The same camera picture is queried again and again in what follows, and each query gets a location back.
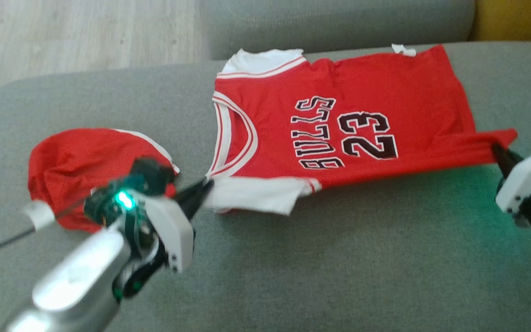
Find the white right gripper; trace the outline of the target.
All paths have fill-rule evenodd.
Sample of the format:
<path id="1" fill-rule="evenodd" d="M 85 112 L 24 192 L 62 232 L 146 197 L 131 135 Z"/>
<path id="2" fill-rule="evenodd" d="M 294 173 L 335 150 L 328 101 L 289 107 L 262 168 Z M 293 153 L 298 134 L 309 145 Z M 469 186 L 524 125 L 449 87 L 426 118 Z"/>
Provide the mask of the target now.
<path id="1" fill-rule="evenodd" d="M 521 211 L 521 206 L 531 207 L 531 156 L 523 159 L 499 143 L 494 143 L 491 151 L 504 178 L 495 202 L 512 216 L 516 225 L 528 227 L 530 218 L 526 211 Z"/>

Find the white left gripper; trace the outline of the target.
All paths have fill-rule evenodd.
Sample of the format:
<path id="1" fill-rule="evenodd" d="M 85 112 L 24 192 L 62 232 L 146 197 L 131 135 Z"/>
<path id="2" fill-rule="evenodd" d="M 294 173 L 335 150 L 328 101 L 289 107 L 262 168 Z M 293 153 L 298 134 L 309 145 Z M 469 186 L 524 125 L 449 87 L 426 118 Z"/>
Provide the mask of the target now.
<path id="1" fill-rule="evenodd" d="M 174 200 L 133 189 L 108 188 L 93 191 L 86 198 L 84 215 L 116 233 L 126 248 L 125 262 L 110 278 L 117 300 L 136 296 L 163 267 L 181 273 L 190 266 L 195 233 L 189 220 L 213 186 L 212 178 L 201 179 L 177 192 Z"/>

